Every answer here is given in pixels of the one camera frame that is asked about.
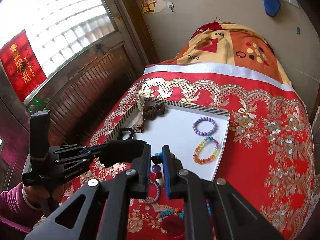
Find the magenta sleeve forearm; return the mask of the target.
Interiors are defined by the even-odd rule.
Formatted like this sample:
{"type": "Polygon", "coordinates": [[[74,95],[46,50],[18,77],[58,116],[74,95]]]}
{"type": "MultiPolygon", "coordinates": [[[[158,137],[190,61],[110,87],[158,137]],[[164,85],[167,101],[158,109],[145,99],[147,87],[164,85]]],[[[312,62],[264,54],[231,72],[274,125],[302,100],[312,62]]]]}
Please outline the magenta sleeve forearm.
{"type": "Polygon", "coordinates": [[[1,233],[23,238],[41,219],[43,211],[27,200],[23,183],[1,193],[1,233]]]}

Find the left hand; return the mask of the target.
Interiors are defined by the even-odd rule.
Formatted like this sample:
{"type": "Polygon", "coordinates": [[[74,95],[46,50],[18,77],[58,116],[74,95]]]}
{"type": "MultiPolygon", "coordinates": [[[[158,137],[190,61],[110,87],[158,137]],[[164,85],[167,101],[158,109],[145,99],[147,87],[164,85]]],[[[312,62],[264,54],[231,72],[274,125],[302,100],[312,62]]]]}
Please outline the left hand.
{"type": "Polygon", "coordinates": [[[48,199],[50,196],[60,203],[63,199],[65,191],[69,189],[71,185],[72,182],[69,181],[64,185],[60,185],[53,189],[52,193],[49,193],[49,191],[42,186],[23,186],[23,198],[34,208],[39,208],[41,202],[45,199],[48,199]]]}

